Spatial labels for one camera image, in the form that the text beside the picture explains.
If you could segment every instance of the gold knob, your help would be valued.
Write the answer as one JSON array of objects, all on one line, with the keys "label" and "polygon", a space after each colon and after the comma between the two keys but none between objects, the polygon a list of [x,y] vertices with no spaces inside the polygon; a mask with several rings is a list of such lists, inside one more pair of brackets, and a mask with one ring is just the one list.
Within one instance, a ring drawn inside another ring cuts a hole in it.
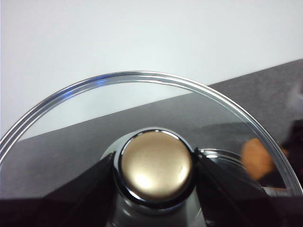
[{"label": "gold knob", "polygon": [[177,136],[148,131],[126,144],[121,168],[126,185],[135,195],[147,201],[163,201],[178,196],[186,187],[192,160]]}]

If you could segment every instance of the gray surface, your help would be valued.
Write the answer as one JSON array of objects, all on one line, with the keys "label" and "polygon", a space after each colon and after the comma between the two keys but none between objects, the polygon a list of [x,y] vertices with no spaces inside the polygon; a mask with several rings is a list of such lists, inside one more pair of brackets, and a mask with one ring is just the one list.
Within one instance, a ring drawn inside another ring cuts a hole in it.
[{"label": "gray surface", "polygon": [[281,143],[292,121],[303,118],[287,108],[290,90],[302,79],[303,60],[297,60],[210,87],[242,106]]},{"label": "gray surface", "polygon": [[[302,71],[300,60],[212,87],[242,105],[280,141],[290,122],[300,117],[287,110],[285,103]],[[98,162],[116,139],[152,126],[177,132],[193,148],[237,153],[254,137],[249,125],[221,105],[197,94],[179,96],[18,142],[1,167],[1,196],[43,196]]]}]

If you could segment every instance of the glass pot lid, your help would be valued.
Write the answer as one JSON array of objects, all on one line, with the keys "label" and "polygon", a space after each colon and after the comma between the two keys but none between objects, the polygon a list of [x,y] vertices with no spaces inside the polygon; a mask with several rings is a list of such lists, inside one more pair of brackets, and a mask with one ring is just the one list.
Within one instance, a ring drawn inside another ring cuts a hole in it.
[{"label": "glass pot lid", "polygon": [[[74,193],[55,193],[56,200],[72,202],[94,177],[107,175],[115,182],[107,225],[161,219],[195,226],[203,210],[194,156],[212,161],[204,163],[212,177],[220,177],[215,163],[268,196],[302,195],[280,147],[232,100],[189,79],[131,71],[66,87],[17,121],[1,139],[0,200],[61,192],[103,161],[113,171],[86,176]],[[268,173],[275,177],[264,178]],[[174,208],[183,209],[186,221],[170,214]]]}]

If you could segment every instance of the metal rim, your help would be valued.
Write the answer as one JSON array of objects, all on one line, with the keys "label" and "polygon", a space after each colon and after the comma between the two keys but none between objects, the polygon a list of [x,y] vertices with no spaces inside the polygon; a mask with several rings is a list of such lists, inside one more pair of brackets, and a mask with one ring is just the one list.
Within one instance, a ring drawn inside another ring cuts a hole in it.
[{"label": "metal rim", "polygon": [[221,93],[201,83],[171,74],[152,71],[125,71],[92,77],[59,90],[58,92],[44,99],[42,102],[38,103],[31,110],[29,110],[23,117],[21,117],[3,136],[0,141],[0,165],[2,164],[6,154],[21,137],[21,135],[34,122],[36,122],[40,117],[42,117],[52,108],[56,107],[60,103],[73,96],[81,94],[82,92],[111,84],[129,82],[164,84],[180,87],[188,91],[197,92],[201,95],[208,96],[210,99],[221,104],[223,107],[230,110],[244,122],[250,122],[252,125],[250,129],[255,132],[261,141],[263,141],[265,148],[270,152],[274,163],[281,171],[281,176],[286,184],[286,187],[292,190],[292,195],[303,195],[302,187],[280,147],[276,144],[276,142],[264,129],[264,127],[242,107]]}]

